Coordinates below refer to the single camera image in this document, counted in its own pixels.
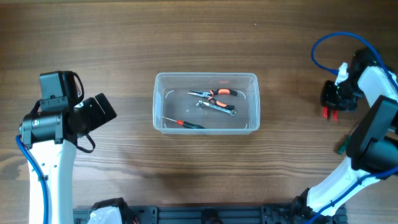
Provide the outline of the silver wrench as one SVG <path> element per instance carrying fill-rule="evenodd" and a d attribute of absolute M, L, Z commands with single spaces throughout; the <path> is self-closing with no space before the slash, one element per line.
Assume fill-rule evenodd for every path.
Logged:
<path fill-rule="evenodd" d="M 196 104 L 196 106 L 197 106 L 197 107 L 207 106 L 207 107 L 209 107 L 209 108 L 212 108 L 212 109 L 215 109 L 215 110 L 218 110 L 218 111 L 222 111 L 222 112 L 224 112 L 224 113 L 228 113 L 228 114 L 231 115 L 231 116 L 235 116 L 235 114 L 236 114 L 236 111 L 235 111 L 235 110 L 229 110 L 229 109 L 226 109 L 226 108 L 222 108 L 222 107 L 220 107 L 220 106 L 216 106 L 216 105 L 213 105 L 213 104 L 211 104 L 211 103 L 204 102 L 204 101 L 202 101 L 202 100 L 200 100 L 200 101 Z"/>

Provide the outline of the green screwdriver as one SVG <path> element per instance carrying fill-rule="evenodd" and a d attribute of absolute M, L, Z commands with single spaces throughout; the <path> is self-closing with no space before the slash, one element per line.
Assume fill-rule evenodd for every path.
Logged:
<path fill-rule="evenodd" d="M 350 139 L 351 139 L 351 135 L 346 135 L 346 137 L 344 138 L 344 140 L 342 141 L 342 143 L 340 144 L 340 146 L 337 149 L 338 154 L 343 154 L 346 152 L 348 144 L 350 142 Z"/>

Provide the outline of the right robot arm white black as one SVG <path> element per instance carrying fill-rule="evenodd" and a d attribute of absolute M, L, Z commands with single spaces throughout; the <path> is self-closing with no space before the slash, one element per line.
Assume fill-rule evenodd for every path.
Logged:
<path fill-rule="evenodd" d="M 320 102 L 324 112 L 352 111 L 365 98 L 369 111 L 346 142 L 343 162 L 318 185 L 294 198 L 287 215 L 290 223 L 330 223 L 347 200 L 365 187 L 397 175 L 396 77 L 382 67 L 377 51 L 355 51 L 343 63 L 335 81 L 326 81 Z"/>

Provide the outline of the clear plastic container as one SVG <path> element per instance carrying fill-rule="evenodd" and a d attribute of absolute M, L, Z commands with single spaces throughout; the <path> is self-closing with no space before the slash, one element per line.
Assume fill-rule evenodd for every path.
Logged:
<path fill-rule="evenodd" d="M 235 116 L 207 106 L 207 99 L 189 95 L 190 90 L 209 91 L 227 88 L 238 93 L 216 95 L 215 99 L 233 105 Z M 261 101 L 257 76 L 253 73 L 163 72 L 155 78 L 153 126 L 162 134 L 251 134 L 260 127 Z M 164 117 L 187 121 L 204 129 L 184 128 Z"/>

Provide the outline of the black red screwdriver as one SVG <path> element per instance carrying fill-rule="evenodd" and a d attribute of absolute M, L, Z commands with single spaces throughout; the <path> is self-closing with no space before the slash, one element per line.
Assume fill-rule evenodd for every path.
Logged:
<path fill-rule="evenodd" d="M 188 128 L 188 129 L 204 129 L 203 126 L 200 126 L 198 124 L 189 123 L 187 121 L 174 120 L 174 119 L 167 118 L 167 117 L 164 117 L 164 116 L 163 116 L 163 119 L 167 119 L 169 121 L 172 121 L 172 122 L 174 122 L 174 123 L 176 123 L 176 124 L 178 124 L 178 125 L 180 125 L 180 126 L 182 126 L 184 128 Z"/>

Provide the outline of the red handled cutters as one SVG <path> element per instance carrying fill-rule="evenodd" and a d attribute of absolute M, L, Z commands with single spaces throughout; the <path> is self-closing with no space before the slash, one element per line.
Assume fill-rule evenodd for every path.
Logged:
<path fill-rule="evenodd" d="M 331 119 L 334 122 L 338 120 L 338 110 L 330 109 L 326 106 L 322 108 L 322 116 L 324 119 Z"/>

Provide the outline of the orange black needle-nose pliers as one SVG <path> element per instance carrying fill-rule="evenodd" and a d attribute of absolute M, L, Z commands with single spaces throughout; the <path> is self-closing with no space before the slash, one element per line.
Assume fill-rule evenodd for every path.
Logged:
<path fill-rule="evenodd" d="M 222 102 L 216 100 L 215 96 L 216 95 L 232 95 L 232 96 L 238 95 L 238 93 L 236 91 L 230 90 L 227 88 L 220 88 L 220 89 L 209 90 L 209 91 L 190 90 L 188 92 L 188 94 L 207 99 L 211 104 L 222 107 L 227 110 L 234 110 L 234 106 L 228 105 L 228 104 L 225 104 L 225 103 L 222 103 Z"/>

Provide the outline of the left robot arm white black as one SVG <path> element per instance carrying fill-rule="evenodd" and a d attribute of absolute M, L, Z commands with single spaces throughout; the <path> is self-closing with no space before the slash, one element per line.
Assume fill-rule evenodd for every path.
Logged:
<path fill-rule="evenodd" d="M 19 127 L 16 143 L 30 169 L 30 223 L 73 223 L 73 167 L 78 151 L 90 154 L 96 144 L 90 132 L 117 114 L 100 93 L 68 106 L 44 111 L 45 100 L 36 102 Z"/>

